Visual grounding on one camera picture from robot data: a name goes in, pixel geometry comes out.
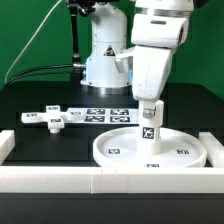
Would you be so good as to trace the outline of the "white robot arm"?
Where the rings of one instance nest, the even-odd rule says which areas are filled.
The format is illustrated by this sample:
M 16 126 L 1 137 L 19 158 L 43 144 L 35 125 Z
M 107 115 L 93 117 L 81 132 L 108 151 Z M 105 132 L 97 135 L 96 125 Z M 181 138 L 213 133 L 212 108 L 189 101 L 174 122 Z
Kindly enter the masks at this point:
M 132 87 L 141 116 L 158 114 L 156 103 L 169 76 L 172 58 L 188 35 L 193 0 L 132 0 L 132 48 L 126 47 L 126 17 L 107 2 L 92 15 L 92 52 L 81 84 L 100 94 Z

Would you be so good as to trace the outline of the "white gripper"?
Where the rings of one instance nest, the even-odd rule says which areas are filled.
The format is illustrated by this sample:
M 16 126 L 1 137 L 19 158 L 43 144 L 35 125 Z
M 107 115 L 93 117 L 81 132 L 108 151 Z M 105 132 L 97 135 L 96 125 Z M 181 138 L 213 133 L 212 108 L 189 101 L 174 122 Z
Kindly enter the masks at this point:
M 132 92 L 135 100 L 143 102 L 143 117 L 155 116 L 156 104 L 169 76 L 173 51 L 165 48 L 135 46 L 115 57 L 120 73 L 132 71 Z

